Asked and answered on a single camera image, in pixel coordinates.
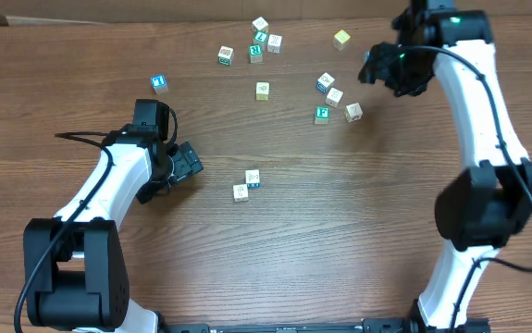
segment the small block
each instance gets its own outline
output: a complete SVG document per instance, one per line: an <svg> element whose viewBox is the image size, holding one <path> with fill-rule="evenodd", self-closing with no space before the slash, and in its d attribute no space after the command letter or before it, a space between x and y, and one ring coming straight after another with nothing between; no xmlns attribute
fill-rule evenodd
<svg viewBox="0 0 532 333"><path fill-rule="evenodd" d="M348 46L349 41L350 35L348 32L343 30L339 31L335 36L333 36L333 45L340 51Z"/></svg>
<svg viewBox="0 0 532 333"><path fill-rule="evenodd" d="M153 89L155 89L155 93L166 93L169 91L167 79L165 79L165 75L163 74L153 76L151 78L151 84L153 85Z"/></svg>
<svg viewBox="0 0 532 333"><path fill-rule="evenodd" d="M269 83L257 82L255 85L255 94L258 101L267 101L269 99Z"/></svg>
<svg viewBox="0 0 532 333"><path fill-rule="evenodd" d="M250 188L258 188L260 186L259 170L246 170L245 182Z"/></svg>
<svg viewBox="0 0 532 333"><path fill-rule="evenodd" d="M331 75L323 73L321 78L317 80L317 89L322 93L327 93L329 89L333 87L333 83L335 83L335 79L333 79Z"/></svg>
<svg viewBox="0 0 532 333"><path fill-rule="evenodd" d="M218 51L218 62L222 65L230 66L234 57L233 49L227 46L221 46Z"/></svg>
<svg viewBox="0 0 532 333"><path fill-rule="evenodd" d="M318 106L315 110L315 123L317 125L326 125L331 116L331 109L327 106Z"/></svg>
<svg viewBox="0 0 532 333"><path fill-rule="evenodd" d="M262 50L267 47L267 32L258 31L254 36L254 44L258 44L262 47Z"/></svg>
<svg viewBox="0 0 532 333"><path fill-rule="evenodd" d="M362 117L362 109L360 108L360 104L354 103L352 105L347 105L344 114L348 122L353 122L360 119Z"/></svg>
<svg viewBox="0 0 532 333"><path fill-rule="evenodd" d="M269 35L267 39L267 51L273 53L280 53L280 48L282 47L282 36L278 35Z"/></svg>
<svg viewBox="0 0 532 333"><path fill-rule="evenodd" d="M340 99L343 96L343 92L335 88L331 88L328 93L328 97L325 99L325 104L333 107L338 107Z"/></svg>
<svg viewBox="0 0 532 333"><path fill-rule="evenodd" d="M254 31L267 32L269 30L269 24L267 24L267 21L264 18L259 17L252 23L252 29Z"/></svg>
<svg viewBox="0 0 532 333"><path fill-rule="evenodd" d="M264 61L262 47L259 44L249 46L249 62L257 64Z"/></svg>
<svg viewBox="0 0 532 333"><path fill-rule="evenodd" d="M235 203L249 201L249 191L247 191L247 184L233 185L232 196Z"/></svg>

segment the wooden table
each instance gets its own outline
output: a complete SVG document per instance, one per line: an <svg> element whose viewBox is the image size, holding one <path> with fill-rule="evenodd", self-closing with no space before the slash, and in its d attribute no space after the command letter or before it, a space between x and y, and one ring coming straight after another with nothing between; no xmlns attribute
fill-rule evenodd
<svg viewBox="0 0 532 333"><path fill-rule="evenodd" d="M511 119L532 156L532 17L494 18ZM459 170L451 111L437 81L393 98L361 85L365 50L393 41L385 19L271 22L280 55L250 65L250 23L0 28L0 332L24 282L22 233L80 188L99 152L54 138L131 121L137 98L177 111L179 141L205 170L168 197L133 203L120 231L130 294L169 323L354 321L404 315L441 249L437 194ZM335 32L353 40L339 52ZM231 68L217 63L235 49ZM324 72L344 91L315 126ZM167 94L149 78L164 73ZM255 101L255 83L270 100ZM343 108L360 103L362 120ZM232 201L244 170L263 188ZM532 265L532 220L501 257ZM28 325L25 312L23 323ZM532 332L532 275L489 267L470 306L495 332ZM47 328L25 328L48 332Z"/></svg>

